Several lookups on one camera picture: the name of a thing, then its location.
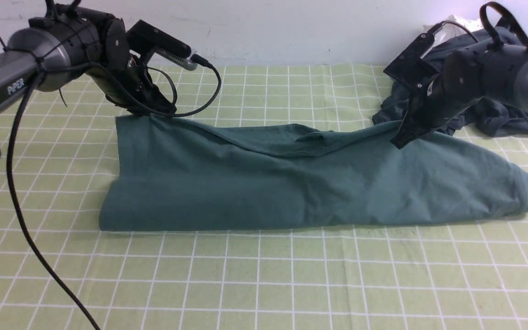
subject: logo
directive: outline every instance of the logo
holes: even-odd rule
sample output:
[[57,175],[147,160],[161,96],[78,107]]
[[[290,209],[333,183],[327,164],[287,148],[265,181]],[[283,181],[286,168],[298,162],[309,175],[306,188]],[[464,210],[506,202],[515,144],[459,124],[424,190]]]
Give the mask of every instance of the logo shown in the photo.
[[11,96],[13,94],[16,94],[25,85],[26,84],[23,82],[23,78],[17,79],[17,81],[13,82],[13,84],[8,86],[8,95]]

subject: green t-shirt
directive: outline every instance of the green t-shirt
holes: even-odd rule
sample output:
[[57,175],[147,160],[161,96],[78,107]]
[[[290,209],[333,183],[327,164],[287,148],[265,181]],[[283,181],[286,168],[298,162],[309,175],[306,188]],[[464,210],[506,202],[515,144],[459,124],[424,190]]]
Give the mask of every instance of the green t-shirt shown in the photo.
[[417,226],[528,212],[520,167],[440,133],[398,150],[398,124],[339,133],[118,117],[120,174],[100,229]]

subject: green grid mat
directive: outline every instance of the green grid mat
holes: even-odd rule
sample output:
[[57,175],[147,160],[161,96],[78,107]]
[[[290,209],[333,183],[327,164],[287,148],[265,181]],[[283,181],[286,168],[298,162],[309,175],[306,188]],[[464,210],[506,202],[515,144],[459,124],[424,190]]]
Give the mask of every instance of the green grid mat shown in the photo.
[[[166,67],[179,112],[207,101],[210,71]],[[382,67],[222,67],[217,126],[302,123],[353,131],[390,94]],[[153,73],[170,98],[164,77]],[[97,216],[119,171],[115,116],[86,77],[36,93],[22,121],[16,187],[36,244],[105,330],[528,330],[528,215],[441,227],[113,234]],[[0,143],[15,109],[0,115]],[[528,137],[456,136],[528,171]],[[0,160],[0,330],[88,330],[15,219]]]

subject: wire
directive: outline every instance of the wire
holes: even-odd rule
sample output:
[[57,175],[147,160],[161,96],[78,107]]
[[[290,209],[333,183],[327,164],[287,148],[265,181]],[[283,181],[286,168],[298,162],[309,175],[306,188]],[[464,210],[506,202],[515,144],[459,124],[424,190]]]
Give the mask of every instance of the wire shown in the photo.
[[176,86],[174,85],[174,81],[172,81],[172,78],[170,78],[170,76],[167,75],[166,72],[164,72],[162,70],[159,70],[159,69],[156,69],[155,67],[146,66],[145,68],[146,69],[150,69],[150,70],[154,70],[154,71],[158,71],[159,73],[162,73],[162,75],[166,77],[166,79],[168,80],[168,83],[170,84],[170,89],[172,90],[172,101],[170,101],[170,102],[172,103],[172,105],[175,105],[176,104],[176,100],[178,100],[178,92],[176,92]]
[[73,301],[77,304],[77,306],[80,308],[82,313],[87,317],[87,319],[91,322],[92,326],[95,328],[95,330],[101,330],[101,328],[98,326],[97,322],[93,319],[91,314],[88,312],[88,310],[85,308],[83,303],[79,300],[79,298],[76,297],[75,294],[69,289],[69,287],[66,286],[66,284],[60,279],[60,277],[54,272],[54,269],[46,262],[46,259],[42,256],[40,251],[38,250],[38,247],[36,247],[36,244],[34,243],[34,240],[32,240],[32,237],[30,236],[30,232],[28,231],[28,227],[26,226],[26,222],[23,219],[23,214],[21,207],[19,205],[19,201],[17,199],[17,192],[15,190],[15,183],[13,182],[13,150],[15,149],[15,139],[17,137],[17,131],[19,129],[19,123],[22,119],[23,113],[26,110],[28,100],[36,87],[42,82],[44,77],[46,76],[45,71],[40,71],[38,73],[36,79],[29,84],[26,93],[24,94],[22,101],[17,109],[17,113],[15,115],[15,119],[13,120],[13,125],[11,127],[11,133],[9,134],[9,146],[8,146],[8,152],[6,157],[6,173],[7,173],[7,180],[8,180],[8,186],[9,186],[9,193],[11,195],[11,200],[13,202],[13,208],[15,209],[15,213],[17,215],[17,221],[19,222],[19,226],[22,229],[22,233],[24,237],[26,238],[26,241],[28,245],[32,248],[32,251],[38,258],[38,261],[46,268],[46,271],[50,273],[50,276],[54,278],[56,283],[61,286],[61,288],[73,299]]
[[480,7],[480,21],[482,22],[482,27],[484,27],[484,30],[486,30],[490,37],[492,37],[495,46],[502,46],[503,42],[501,40],[501,36],[498,34],[498,31],[496,31],[496,29],[490,23],[490,20],[488,20],[488,14],[486,12],[486,9],[488,7],[491,7],[496,12],[500,13],[502,17],[508,19],[514,28],[515,34],[517,38],[519,38],[519,41],[525,46],[528,44],[527,34],[524,32],[523,28],[517,22],[517,19],[513,16],[509,9],[505,8],[501,4],[498,4],[497,2],[491,1],[484,4],[484,6]]
[[103,65],[100,65],[99,63],[88,63],[91,67],[96,67],[97,69],[100,69],[101,71],[104,71],[108,78],[115,84],[115,86],[117,86],[117,88],[119,89],[120,92],[122,92],[122,94],[124,96],[126,96],[126,98],[128,98],[131,102],[133,102],[136,106],[140,107],[141,109],[147,111],[148,113],[152,113],[153,115],[157,115],[157,116],[161,116],[161,117],[188,117],[188,116],[192,116],[196,113],[199,113],[203,110],[205,110],[208,106],[211,105],[211,103],[213,103],[213,101],[215,100],[215,98],[217,98],[217,95],[219,94],[220,92],[220,89],[221,89],[221,76],[220,76],[220,73],[217,71],[217,69],[209,62],[205,63],[204,67],[207,67],[211,70],[213,70],[213,72],[215,73],[215,76],[217,77],[217,87],[215,88],[215,92],[213,93],[213,95],[211,96],[211,98],[209,100],[207,100],[207,102],[193,110],[193,111],[189,111],[189,112],[185,112],[185,113],[165,113],[163,111],[156,111],[155,109],[152,109],[151,107],[148,107],[146,106],[145,104],[141,103],[140,101],[136,100],[136,98],[134,98],[132,96],[132,94],[130,94],[126,88],[123,87],[123,85],[111,74],[111,72],[109,70],[107,70]]
[[[79,2],[80,2],[80,0],[74,0],[73,3],[71,4],[71,7],[75,8],[79,4]],[[56,18],[57,17],[56,16],[56,10],[53,7],[53,1],[52,0],[47,0],[46,1],[46,5],[47,5],[47,8],[48,8],[48,13],[52,14]],[[96,41],[93,41],[92,43],[87,44],[87,43],[84,43],[82,41],[82,39],[80,38],[80,36],[79,36],[79,33],[81,31],[83,31],[84,29],[90,27],[89,24],[84,24],[83,27],[81,27],[80,29],[77,29],[77,30],[72,29],[72,27],[70,27],[70,26],[68,26],[68,27],[71,28],[71,30],[73,30],[73,33],[70,34],[69,36],[67,36],[67,38],[65,40],[60,41],[56,46],[51,48],[51,50],[48,51],[43,56],[36,56],[36,54],[34,54],[34,52],[32,52],[31,50],[27,50],[27,49],[11,49],[11,48],[7,48],[5,46],[5,44],[4,44],[4,51],[15,50],[15,51],[18,51],[18,52],[26,52],[28,54],[31,54],[34,57],[34,59],[36,60],[36,63],[38,63],[38,71],[37,71],[36,78],[27,86],[27,90],[26,90],[26,92],[25,92],[25,94],[24,94],[24,96],[23,96],[23,98],[21,100],[21,103],[20,103],[20,105],[19,105],[19,107],[17,109],[17,113],[15,115],[15,119],[14,119],[13,125],[11,127],[11,133],[10,133],[10,137],[9,137],[9,146],[8,146],[7,157],[6,157],[6,175],[7,175],[7,181],[8,181],[8,186],[9,186],[9,193],[11,195],[11,199],[12,199],[12,202],[13,202],[13,208],[15,209],[19,225],[21,227],[22,233],[23,233],[28,245],[31,247],[32,251],[34,252],[36,257],[38,258],[38,261],[40,261],[40,263],[44,266],[46,271],[48,271],[50,276],[56,281],[56,283],[62,288],[62,290],[64,290],[65,293],[67,293],[67,295],[69,295],[69,297],[71,297],[71,299],[79,307],[79,309],[82,311],[82,313],[88,319],[88,321],[93,326],[93,328],[95,330],[101,330],[100,326],[97,324],[97,322],[92,317],[92,315],[89,313],[89,311],[86,309],[86,307],[83,305],[83,303],[79,300],[79,298],[77,298],[77,296],[71,291],[71,289],[63,282],[63,280],[61,280],[61,278],[56,274],[54,269],[52,269],[52,267],[48,264],[46,259],[44,259],[44,256],[42,256],[42,253],[40,253],[40,251],[38,250],[38,247],[34,243],[32,237],[30,235],[30,232],[28,230],[28,227],[26,225],[26,222],[25,222],[25,220],[23,218],[23,214],[22,214],[22,211],[21,211],[21,206],[20,206],[19,200],[17,198],[17,192],[16,192],[16,189],[15,189],[15,183],[13,181],[13,166],[12,165],[13,165],[13,151],[15,149],[15,141],[16,141],[16,137],[17,137],[17,131],[19,130],[19,124],[21,122],[21,118],[23,116],[23,113],[25,112],[25,110],[27,108],[28,100],[31,97],[31,95],[34,92],[34,90],[38,87],[38,85],[40,85],[40,83],[44,80],[44,78],[46,77],[46,75],[48,73],[80,72],[82,74],[82,73],[85,73],[86,70],[91,69],[92,67],[96,67],[96,68],[100,69],[101,71],[103,71],[107,75],[107,77],[115,84],[115,86],[117,86],[117,88],[126,96],[126,98],[128,98],[131,102],[133,102],[138,107],[141,107],[142,109],[146,110],[148,113],[153,113],[155,115],[159,115],[159,116],[163,116],[163,117],[186,117],[186,116],[194,115],[195,113],[199,113],[200,111],[203,111],[209,105],[211,105],[211,103],[215,100],[215,98],[217,97],[218,93],[220,92],[222,81],[221,81],[221,77],[220,77],[220,74],[218,73],[217,69],[211,63],[209,63],[206,59],[202,58],[201,56],[194,55],[193,59],[196,59],[197,64],[200,64],[200,65],[202,65],[204,67],[208,67],[209,69],[213,70],[215,75],[216,75],[216,77],[217,77],[218,84],[217,84],[217,88],[216,88],[213,96],[203,106],[199,107],[196,110],[189,111],[187,113],[179,113],[179,114],[177,114],[177,113],[169,113],[169,112],[157,111],[155,109],[151,109],[151,108],[145,106],[144,104],[142,104],[136,98],[134,98],[124,88],[123,84],[121,84],[115,78],[115,76],[109,70],[107,70],[103,65],[100,65],[99,63],[96,63],[96,62],[92,62],[90,60],[90,58],[88,57],[88,53],[87,53],[86,49],[91,44],[94,44]],[[82,48],[83,48],[84,52],[87,55],[88,62],[87,63],[82,63],[80,65],[73,65],[73,66],[70,66],[70,67],[63,67],[63,68],[57,68],[57,69],[44,69],[44,67],[42,67],[42,62],[44,61],[44,59],[48,55],[50,55],[53,52],[53,50],[56,50],[59,46],[63,45],[67,40],[73,38],[73,36],[79,36],[79,41],[81,42]],[[174,104],[176,104],[176,101],[178,99],[178,93],[176,92],[176,86],[174,84],[174,81],[172,81],[172,78],[170,78],[170,76],[168,76],[167,73],[165,73],[164,71],[161,71],[160,69],[155,69],[153,67],[147,67],[147,66],[139,66],[139,68],[146,68],[146,69],[151,69],[151,70],[154,70],[154,71],[158,71],[159,73],[162,73],[167,78],[168,83],[170,84],[170,88],[172,89],[172,103],[171,103],[171,107],[174,107]],[[64,97],[62,96],[60,89],[59,89],[59,92],[60,92],[61,98],[63,98],[63,101],[64,101]]]
[[476,38],[476,36],[472,33],[472,31],[468,30],[467,27],[464,27],[460,23],[457,23],[457,22],[454,22],[454,21],[442,21],[442,23],[443,23],[443,25],[446,25],[446,24],[455,25],[456,27],[459,27],[460,29],[464,30],[464,32],[466,32],[467,35],[471,36],[472,39],[474,39],[474,41],[476,43],[480,42],[480,40],[478,40],[478,38]]

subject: plastic bag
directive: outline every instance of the plastic bag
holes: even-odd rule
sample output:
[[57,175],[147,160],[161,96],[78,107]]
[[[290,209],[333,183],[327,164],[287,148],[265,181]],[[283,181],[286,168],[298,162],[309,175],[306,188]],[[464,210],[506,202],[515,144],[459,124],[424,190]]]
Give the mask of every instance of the plastic bag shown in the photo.
[[[466,27],[470,32],[474,32],[474,31],[482,29],[482,23],[480,19],[471,20],[471,19],[465,19],[457,15],[450,15],[449,17],[445,19],[445,21],[453,21],[458,24],[461,24],[464,27]],[[429,30],[431,27],[433,27],[433,25],[424,25],[423,32],[427,32],[427,30]],[[435,42],[433,46],[435,47],[438,44],[441,44],[451,38],[454,38],[459,35],[463,35],[465,33],[466,32],[462,30],[460,27],[457,27],[453,24],[446,24],[435,35]]]

